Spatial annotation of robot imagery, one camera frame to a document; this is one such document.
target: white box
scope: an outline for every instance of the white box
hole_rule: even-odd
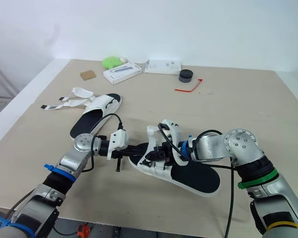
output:
[[[120,83],[128,78],[140,74],[142,69],[135,63],[128,62],[103,72],[105,78],[112,84]]]
[[[144,63],[143,71],[145,73],[167,73],[179,74],[181,63],[176,60],[148,60]]]

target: slipper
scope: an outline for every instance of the slipper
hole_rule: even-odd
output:
[[[102,120],[97,126],[95,126],[96,123],[105,115],[116,112],[122,103],[122,98],[118,94],[111,93],[95,97],[93,92],[78,87],[73,88],[69,96],[60,97],[59,100],[65,103],[56,106],[42,105],[41,108],[58,110],[62,107],[86,106],[83,115],[70,131],[72,139],[82,133],[96,134],[111,116]]]
[[[131,165],[144,174],[168,181],[199,196],[212,197],[216,195],[220,189],[220,177],[212,168],[192,161],[187,161],[183,166],[178,163],[166,166],[165,160],[150,161],[146,159],[146,155],[154,151],[154,147],[161,146],[164,141],[162,136],[155,132],[160,133],[158,127],[147,127],[149,138],[147,151],[143,156],[130,156]]]

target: orange object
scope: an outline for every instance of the orange object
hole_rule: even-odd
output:
[[[90,233],[90,228],[87,225],[82,224],[78,227],[77,237],[87,238],[89,236],[89,233]]]
[[[193,92],[193,90],[196,89],[196,88],[199,86],[199,84],[202,82],[202,79],[201,79],[201,78],[199,78],[198,80],[199,80],[198,84],[197,84],[192,90],[183,90],[183,89],[178,89],[178,88],[176,88],[175,91],[185,92],[185,93],[191,93],[191,92]]]

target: black round container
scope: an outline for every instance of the black round container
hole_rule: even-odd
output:
[[[189,69],[183,69],[180,71],[179,80],[182,83],[188,83],[191,81],[193,72]]]

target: green ring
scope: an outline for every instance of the green ring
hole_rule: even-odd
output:
[[[272,179],[273,177],[275,177],[276,175],[278,174],[277,170],[274,168],[273,171],[271,171],[269,174],[261,177],[261,178],[258,178],[258,179],[255,179],[255,180],[252,180],[252,181],[249,181],[249,182],[239,182],[237,184],[237,186],[240,188],[240,189],[244,189],[244,188],[247,188],[247,187],[251,187],[251,186],[255,186],[255,185],[258,185],[260,183],[264,183],[270,179]]]

